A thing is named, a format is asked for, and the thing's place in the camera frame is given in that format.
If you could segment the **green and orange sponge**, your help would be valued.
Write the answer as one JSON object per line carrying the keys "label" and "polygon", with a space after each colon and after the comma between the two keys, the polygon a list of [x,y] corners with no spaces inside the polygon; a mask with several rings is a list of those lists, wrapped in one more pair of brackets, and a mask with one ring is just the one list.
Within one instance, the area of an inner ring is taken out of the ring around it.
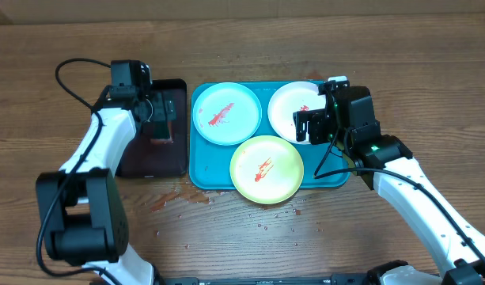
{"label": "green and orange sponge", "polygon": [[150,141],[155,145],[172,143],[172,122],[167,120],[153,123]]}

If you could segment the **light blue plate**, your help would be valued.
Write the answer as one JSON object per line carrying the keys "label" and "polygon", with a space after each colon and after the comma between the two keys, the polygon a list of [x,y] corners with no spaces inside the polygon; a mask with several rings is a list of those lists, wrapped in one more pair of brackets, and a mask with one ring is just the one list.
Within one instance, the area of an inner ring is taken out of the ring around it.
{"label": "light blue plate", "polygon": [[208,142],[231,146],[252,137],[263,111],[256,94],[235,82],[215,83],[200,92],[192,107],[192,122]]}

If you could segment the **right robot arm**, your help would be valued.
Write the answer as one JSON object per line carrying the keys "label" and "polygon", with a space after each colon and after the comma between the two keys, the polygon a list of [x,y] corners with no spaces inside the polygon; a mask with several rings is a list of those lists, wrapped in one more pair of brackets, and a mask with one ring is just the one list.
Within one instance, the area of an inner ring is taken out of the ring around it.
{"label": "right robot arm", "polygon": [[432,256],[438,275],[395,260],[368,271],[368,284],[485,284],[485,236],[431,184],[413,153],[384,135],[370,91],[345,77],[318,85],[323,107],[293,114],[297,141],[337,147],[348,173],[390,203]]}

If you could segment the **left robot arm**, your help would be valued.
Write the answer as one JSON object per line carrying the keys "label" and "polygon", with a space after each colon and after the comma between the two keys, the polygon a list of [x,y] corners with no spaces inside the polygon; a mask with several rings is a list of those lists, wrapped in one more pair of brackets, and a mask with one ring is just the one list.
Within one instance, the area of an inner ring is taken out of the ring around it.
{"label": "left robot arm", "polygon": [[49,276],[93,272],[106,284],[163,284],[154,265],[129,243],[129,226],[115,174],[124,151],[143,128],[158,143],[172,141],[173,103],[154,88],[150,67],[138,60],[113,60],[111,82],[91,112],[88,131],[56,172],[36,180],[40,229],[36,261]]}

